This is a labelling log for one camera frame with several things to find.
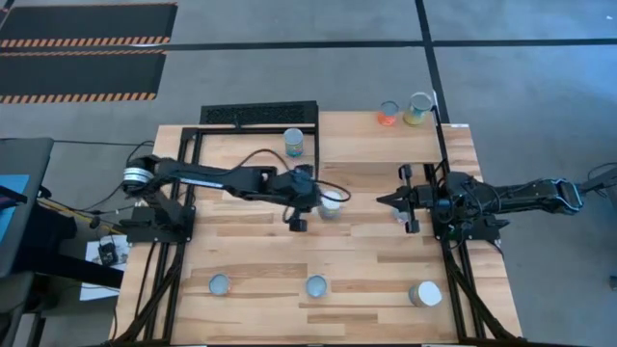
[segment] black cable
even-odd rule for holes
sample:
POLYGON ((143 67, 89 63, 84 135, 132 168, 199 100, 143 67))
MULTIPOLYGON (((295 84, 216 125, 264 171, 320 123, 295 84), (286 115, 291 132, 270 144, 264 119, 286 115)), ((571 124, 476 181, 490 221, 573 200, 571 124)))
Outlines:
POLYGON ((493 187, 492 185, 490 185, 488 183, 484 183, 484 182, 478 182, 478 183, 480 185, 488 187, 491 191, 493 191, 493 194, 495 194, 495 198, 492 199, 491 202, 489 202, 489 205, 492 205, 493 201, 497 200, 497 212, 496 213, 499 213, 501 211, 501 197, 499 196, 499 193, 497 192, 495 187, 493 187))
MULTIPOLYGON (((591 179, 591 174, 592 174, 593 172, 595 172, 595 171, 597 171, 597 170, 599 170, 599 169, 602 169, 602 168, 606 168, 606 167, 608 167, 608 166, 616 166, 616 165, 617 165, 617 162, 608 162, 608 163, 601 164, 601 165, 599 165, 599 166, 597 166, 597 167, 595 167, 595 168, 591 169, 591 170, 587 173, 587 180, 590 180, 590 179, 591 179)), ((605 199, 606 199, 606 198, 608 197, 608 195, 607 195, 605 192, 601 191, 600 189, 595 190, 594 192, 596 192, 596 194, 598 194, 601 198, 605 198, 605 199)))
MULTIPOLYGON (((131 160, 131 157, 133 156, 133 154, 135 154, 135 152, 137 152, 137 150, 139 150, 139 148, 143 147, 143 146, 153 146, 154 141, 152 140, 147 140, 147 141, 143 141, 140 144, 136 145, 135 148, 128 154, 128 156, 126 157, 126 162, 125 164, 128 164, 128 162, 131 160)), ((84 212, 84 213, 89 213, 92 214, 94 216, 98 216, 98 215, 103 215, 103 214, 109 214, 109 213, 115 213, 116 211, 121 211, 121 210, 125 210, 128 208, 131 208, 132 206, 125 206, 125 207, 121 207, 121 208, 117 208, 117 209, 113 209, 113 210, 109 210, 109 211, 99 211, 99 210, 95 210, 95 211, 91 211, 94 207, 99 206, 100 204, 104 203, 105 201, 109 200, 111 197, 113 197, 118 190, 121 188, 122 183, 120 183, 107 197, 103 198, 102 200, 95 202, 93 204, 91 204, 88 207, 84 207, 84 208, 75 208, 75 207, 71 207, 68 206, 64 203, 55 201, 53 199, 48 199, 52 202, 58 203, 59 205, 73 211, 73 212, 84 212)))
POLYGON ((491 246, 493 246, 499 252, 499 254, 501 254, 501 257, 503 257, 503 251, 501 250, 501 246, 500 245, 498 245, 494 241, 487 240, 486 242, 488 242, 491 246))
POLYGON ((478 213, 476 213, 475 216, 482 216, 482 214, 484 214, 484 210, 482 209, 482 203, 480 202, 480 199, 469 190, 465 183, 461 183, 461 187, 463 187, 467 194, 469 194, 475 200, 475 204, 478 207, 478 213))
POLYGON ((452 251, 456 250, 457 248, 461 247, 461 245, 463 245, 463 242, 465 242, 465 233, 461 229, 461 239, 459 240, 459 242, 456 245, 450 247, 450 251, 452 252, 452 251))
MULTIPOLYGON (((67 210, 71 211, 72 213, 74 213, 74 214, 76 214, 76 215, 82 216, 82 217, 84 217, 84 218, 90 218, 89 216, 85 215, 84 213, 82 213, 82 212, 78 212, 78 211, 76 211, 75 209, 73 209, 72 207, 70 207, 70 206, 66 206, 65 204, 63 204, 63 203, 61 203, 61 202, 59 202, 59 201, 55 201, 55 200, 50 199, 50 198, 44 198, 44 199, 45 199, 45 200, 49 200, 49 201, 51 201, 51 202, 53 202, 53 203, 56 203, 56 204, 58 204, 58 205, 61 205, 62 207, 64 207, 65 209, 67 209, 67 210)), ((63 212, 63 211, 61 211, 61 210, 57 209, 56 207, 54 207, 54 206, 52 206, 52 205, 50 205, 50 204, 48 204, 48 203, 44 203, 44 202, 43 202, 42 204, 43 204, 43 205, 45 205, 45 206, 47 206, 48 208, 53 209, 54 211, 63 212)), ((109 225, 112 225, 112 226, 115 224, 114 222, 104 220, 104 219, 102 219, 102 218, 100 218, 100 217, 98 217, 98 220, 99 220, 99 221, 101 221, 101 222, 103 222, 103 223, 107 223, 107 224, 109 224, 109 225)))
POLYGON ((109 211, 92 210, 92 211, 87 211, 87 212, 92 214, 93 216, 101 216, 101 215, 104 215, 104 214, 118 213, 120 211, 124 211, 124 210, 131 209, 131 208, 134 208, 134 207, 135 207, 135 205, 128 205, 128 206, 125 206, 125 207, 116 208, 116 209, 109 210, 109 211))
POLYGON ((154 246, 156 244, 152 243, 150 246, 150 252, 148 252, 148 258, 146 259, 146 270, 144 270, 144 275, 142 276, 142 285, 139 288, 139 296, 137 297, 137 305, 135 306, 135 319, 137 319, 137 315, 139 314, 139 306, 142 304, 142 296, 144 295, 144 286, 146 286, 146 277, 148 276, 148 270, 150 268, 150 261, 152 260, 152 254, 154 253, 154 246))
POLYGON ((319 179, 314 180, 314 182, 318 183, 318 184, 323 184, 323 185, 327 185, 327 186, 336 188, 336 189, 342 191, 343 193, 347 194, 347 198, 345 198, 345 199, 336 199, 336 198, 328 197, 328 196, 326 196, 326 195, 324 195, 323 193, 320 192, 319 195, 322 198, 324 198, 324 199, 327 199, 327 200, 330 200, 330 201, 335 201, 335 202, 346 202, 346 201, 349 201, 351 199, 351 192, 349 190, 339 186, 338 184, 334 184, 334 183, 327 182, 327 181, 322 181, 322 180, 319 180, 319 179))
POLYGON ((235 172, 236 170, 238 170, 238 169, 242 168, 242 166, 243 166, 246 162, 248 162, 251 158, 253 158, 253 157, 254 157, 254 156, 256 156, 257 154, 264 153, 264 152, 267 152, 267 153, 270 153, 270 154, 272 154, 272 155, 276 156, 276 157, 279 159, 279 161, 280 161, 280 162, 281 162, 281 163, 285 166, 285 169, 286 169, 287 171, 289 171, 289 166, 287 165, 287 163, 284 161, 284 159, 282 159, 282 157, 281 157, 278 153, 276 153, 276 152, 275 152, 274 150, 272 150, 272 149, 262 148, 262 149, 258 149, 258 150, 256 150, 256 151, 252 152, 251 154, 249 154, 246 158, 244 158, 244 159, 243 159, 243 160, 242 160, 242 161, 241 161, 238 165, 234 166, 233 168, 231 168, 231 169, 229 169, 229 170, 227 170, 227 171, 225 171, 225 172, 223 172, 223 173, 209 173, 208 175, 212 175, 212 176, 224 176, 224 175, 227 175, 227 174, 231 174, 231 173, 235 172))
POLYGON ((143 146, 154 146, 154 141, 153 140, 147 140, 147 141, 143 141, 142 143, 138 144, 135 147, 135 149, 133 149, 133 151, 130 152, 128 154, 128 156, 126 157, 126 164, 128 164, 128 162, 131 160, 131 157, 133 156, 133 154, 135 154, 135 152, 137 152, 139 150, 139 148, 141 148, 143 146))

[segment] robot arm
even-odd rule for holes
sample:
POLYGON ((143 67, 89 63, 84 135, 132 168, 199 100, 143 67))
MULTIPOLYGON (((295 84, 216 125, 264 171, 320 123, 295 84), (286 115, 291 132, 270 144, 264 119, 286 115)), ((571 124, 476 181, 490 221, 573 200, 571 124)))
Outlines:
POLYGON ((377 202, 408 212, 406 231, 410 233, 419 232, 414 216, 415 208, 432 209, 441 216, 439 222, 457 231, 492 228, 487 238, 495 239, 498 238, 496 231, 508 225, 507 221, 496 220, 496 214, 543 210, 573 215, 583 206, 578 188, 565 179, 539 179, 525 184, 496 187, 479 182, 466 173, 453 172, 444 178, 444 184, 439 187, 412 187, 411 176, 411 167, 401 167, 399 177, 406 185, 398 188, 394 194, 377 199, 377 202))
MULTIPOLYGON (((145 236, 145 228, 167 231, 167 236, 186 233, 188 228, 192 228, 188 222, 194 212, 187 211, 188 207, 160 192, 162 186, 176 181, 224 190, 242 200, 260 200, 293 207, 294 213, 287 221, 292 231, 306 231, 307 222, 299 218, 300 214, 310 212, 321 203, 321 192, 312 179, 310 165, 297 166, 278 174, 275 167, 236 167, 227 170, 180 163, 154 155, 145 156, 127 164, 121 185, 130 198, 140 198, 148 203, 143 210, 136 208, 131 220, 121 221, 121 225, 128 228, 129 242, 131 229, 134 234, 141 234, 148 240, 155 232, 145 236)), ((132 242, 140 241, 133 237, 132 242)))

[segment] black and orange striped mat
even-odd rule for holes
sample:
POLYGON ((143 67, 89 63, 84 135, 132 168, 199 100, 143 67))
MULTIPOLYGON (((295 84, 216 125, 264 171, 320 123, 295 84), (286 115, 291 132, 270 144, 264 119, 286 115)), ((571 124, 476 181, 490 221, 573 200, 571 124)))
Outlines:
POLYGON ((114 46, 167 43, 176 10, 175 3, 13 7, 0 27, 0 103, 153 100, 166 52, 114 46), (88 50, 101 45, 109 49, 88 50), (37 52, 52 46, 84 48, 37 52))
POLYGON ((164 53, 0 53, 0 103, 153 100, 164 53))
POLYGON ((175 3, 13 7, 0 47, 166 43, 175 3))

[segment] wooden tabletop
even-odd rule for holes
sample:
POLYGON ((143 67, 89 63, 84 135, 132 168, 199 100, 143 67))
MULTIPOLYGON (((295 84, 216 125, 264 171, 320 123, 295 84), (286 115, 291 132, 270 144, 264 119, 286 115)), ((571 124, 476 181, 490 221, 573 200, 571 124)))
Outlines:
MULTIPOLYGON (((176 157, 181 128, 160 126, 154 153, 176 157)), ((469 128, 447 124, 443 132, 452 170, 479 177, 469 128)), ((322 141, 327 142, 320 133, 322 141)), ((282 143, 280 135, 208 135, 201 164, 231 168, 258 148, 284 153, 282 143)), ((306 136, 305 155, 286 160, 290 166, 312 164, 312 149, 312 137, 306 136)), ((282 169, 267 153, 247 165, 282 169)), ((415 184, 424 181, 422 170, 415 170, 415 175, 415 184)), ((428 212, 416 212, 421 232, 408 235, 393 219, 391 209, 375 201, 396 189, 396 171, 344 173, 322 166, 320 179, 344 185, 353 198, 344 203, 335 222, 322 221, 315 213, 305 215, 306 233, 288 231, 280 206, 196 189, 197 220, 184 258, 172 343, 456 341, 442 252, 432 236, 428 212), (225 297, 208 291, 208 282, 217 273, 230 277, 231 290, 225 297), (316 274, 323 275, 329 285, 328 294, 320 299, 305 292, 307 277, 316 274), (443 301, 437 307, 410 303, 409 288, 423 280, 434 281, 442 290, 443 301)), ((520 334, 501 256, 486 242, 468 245, 479 295, 506 329, 520 334)), ((136 245, 130 252, 117 307, 120 332, 133 319, 148 250, 149 245, 136 245)), ((145 299, 154 269, 150 266, 145 299)), ((461 295, 469 335, 473 335, 469 304, 461 295)), ((155 336, 162 333, 166 306, 163 300, 155 336)))

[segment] gray floor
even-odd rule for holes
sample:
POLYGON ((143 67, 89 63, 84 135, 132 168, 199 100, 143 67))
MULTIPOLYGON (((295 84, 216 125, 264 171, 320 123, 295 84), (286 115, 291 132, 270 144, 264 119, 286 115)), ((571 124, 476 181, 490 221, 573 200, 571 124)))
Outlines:
MULTIPOLYGON (((16 5, 43 2, 49 3, 16 5)), ((425 3, 436 40, 617 37, 611 0, 425 3)), ((179 0, 173 42, 420 37, 414 2, 407 0, 179 0)), ((451 121, 471 124, 487 181, 582 180, 590 168, 615 161, 617 47, 436 52, 451 121)), ((0 137, 139 142, 152 139, 158 124, 196 123, 205 104, 315 99, 322 110, 374 110, 385 99, 404 103, 410 93, 430 90, 421 48, 173 52, 154 101, 0 105, 0 137)), ((87 205, 118 184, 129 151, 58 144, 45 185, 58 200, 87 205)), ((108 206, 124 203, 118 197, 108 206)), ((503 249, 524 335, 614 345, 617 293, 607 276, 617 274, 617 215, 608 201, 592 195, 575 217, 509 219, 503 249)), ((80 247, 79 241, 65 246, 73 253, 80 247)), ((51 312, 42 345, 104 340, 113 304, 77 303, 76 293, 67 293, 51 312)))

